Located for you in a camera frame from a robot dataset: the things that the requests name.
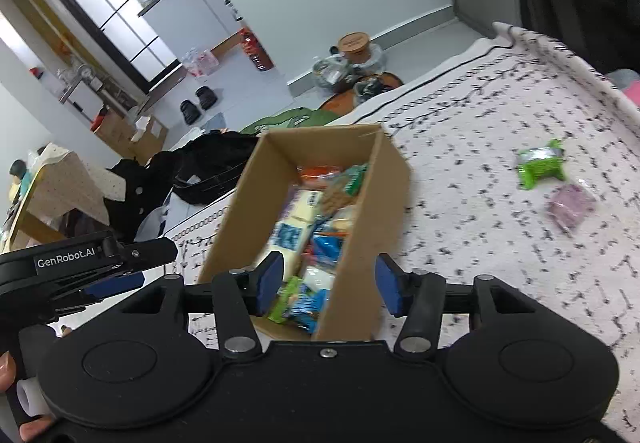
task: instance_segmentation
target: patterned bedsheet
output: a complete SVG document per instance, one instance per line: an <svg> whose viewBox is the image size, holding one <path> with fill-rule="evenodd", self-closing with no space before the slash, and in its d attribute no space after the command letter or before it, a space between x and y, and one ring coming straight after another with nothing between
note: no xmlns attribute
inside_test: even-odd
<svg viewBox="0 0 640 443"><path fill-rule="evenodd" d="M383 123L413 169L396 260L470 283L491 273L608 344L620 384L606 423L640 441L640 112L560 42L496 25L436 70L333 124ZM596 213L569 237L545 213L560 182L518 187L517 150L562 140L565 170L597 190ZM167 232L180 257L167 271L194 281L232 196ZM383 312L380 337L401 321ZM451 315L441 345L467 331ZM211 317L191 331L215 343Z"/></svg>

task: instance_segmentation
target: human hand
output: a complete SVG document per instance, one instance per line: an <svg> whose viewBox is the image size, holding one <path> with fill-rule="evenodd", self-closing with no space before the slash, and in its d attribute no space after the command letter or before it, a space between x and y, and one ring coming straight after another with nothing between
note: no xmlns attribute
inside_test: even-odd
<svg viewBox="0 0 640 443"><path fill-rule="evenodd" d="M0 357L0 393L5 393L15 381L15 360L7 351ZM23 441L31 441L53 425L53 417L41 416L38 419L23 423L20 426L20 437Z"/></svg>

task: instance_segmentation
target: cardboard box on floor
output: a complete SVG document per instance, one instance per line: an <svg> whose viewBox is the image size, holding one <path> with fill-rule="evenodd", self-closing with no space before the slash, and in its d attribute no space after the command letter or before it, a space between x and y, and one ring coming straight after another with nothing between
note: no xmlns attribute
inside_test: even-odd
<svg viewBox="0 0 640 443"><path fill-rule="evenodd" d="M353 230L342 249L334 286L313 336L321 341L369 340L380 325L374 262L393 253L404 219L410 168L378 124L276 129L263 136L244 168L234 198L198 281L254 263L280 215L298 166L369 163ZM277 340L308 340L305 331L254 318Z"/></svg>
<svg viewBox="0 0 640 443"><path fill-rule="evenodd" d="M95 134L123 158L135 159L144 166L162 150L167 131L167 127L152 116L142 137L137 142L132 142L135 127L109 111Z"/></svg>

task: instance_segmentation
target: purple packet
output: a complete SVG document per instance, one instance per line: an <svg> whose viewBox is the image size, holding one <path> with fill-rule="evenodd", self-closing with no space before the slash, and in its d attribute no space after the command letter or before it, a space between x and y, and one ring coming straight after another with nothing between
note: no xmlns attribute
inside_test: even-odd
<svg viewBox="0 0 640 443"><path fill-rule="evenodd" d="M595 210L596 198L583 180L562 186L548 205L549 214L565 232L575 230Z"/></svg>

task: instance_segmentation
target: window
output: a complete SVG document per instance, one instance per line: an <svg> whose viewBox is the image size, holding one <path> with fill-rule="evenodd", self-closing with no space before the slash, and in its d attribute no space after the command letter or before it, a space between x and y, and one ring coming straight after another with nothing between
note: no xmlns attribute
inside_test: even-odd
<svg viewBox="0 0 640 443"><path fill-rule="evenodd" d="M137 0L61 0L105 52L145 93L177 65L175 55L139 17Z"/></svg>

